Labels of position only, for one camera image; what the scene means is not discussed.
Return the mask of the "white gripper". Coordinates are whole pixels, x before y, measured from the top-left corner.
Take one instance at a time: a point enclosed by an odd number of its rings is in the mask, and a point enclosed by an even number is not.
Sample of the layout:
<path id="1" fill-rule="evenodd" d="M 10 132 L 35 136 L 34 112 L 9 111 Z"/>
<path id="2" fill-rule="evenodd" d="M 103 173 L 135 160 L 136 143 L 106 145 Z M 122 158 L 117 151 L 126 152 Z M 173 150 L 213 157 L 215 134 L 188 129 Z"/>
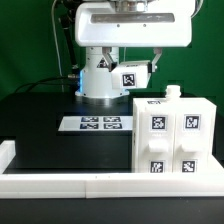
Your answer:
<path id="1" fill-rule="evenodd" d="M 194 0 L 149 0 L 136 12 L 126 12 L 116 1 L 85 2 L 76 11 L 75 40 L 84 47 L 103 47 L 112 72 L 117 63 L 111 47 L 156 47 L 149 72 L 157 69 L 160 47 L 186 47 L 192 39 Z"/>

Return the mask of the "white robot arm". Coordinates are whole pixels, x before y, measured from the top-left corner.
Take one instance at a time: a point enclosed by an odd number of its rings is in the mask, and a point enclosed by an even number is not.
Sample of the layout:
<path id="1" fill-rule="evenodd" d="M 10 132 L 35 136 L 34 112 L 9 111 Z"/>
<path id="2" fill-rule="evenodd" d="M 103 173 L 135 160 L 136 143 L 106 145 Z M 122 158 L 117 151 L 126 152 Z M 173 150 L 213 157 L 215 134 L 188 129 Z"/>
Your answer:
<path id="1" fill-rule="evenodd" d="M 145 88 L 164 47 L 186 47 L 204 0 L 55 0 L 75 79 L 75 96 L 109 105 Z"/>

